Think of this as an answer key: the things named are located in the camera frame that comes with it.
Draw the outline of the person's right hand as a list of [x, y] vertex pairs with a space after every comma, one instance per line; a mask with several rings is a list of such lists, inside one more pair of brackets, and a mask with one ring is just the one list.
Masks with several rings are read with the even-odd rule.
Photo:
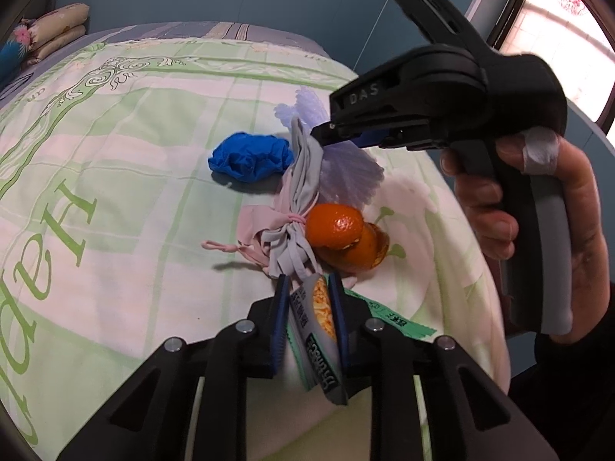
[[[552, 143], [558, 151], [545, 168], [562, 183], [569, 220], [571, 245], [571, 331], [552, 335], [554, 342], [571, 345], [587, 336], [602, 320], [610, 304], [609, 252], [602, 231], [602, 209], [591, 162], [586, 154], [562, 136]], [[459, 154], [446, 149], [441, 170], [454, 178], [454, 192], [476, 234], [480, 249], [494, 260], [515, 253], [519, 224], [498, 208], [504, 191], [496, 180], [466, 171]]]

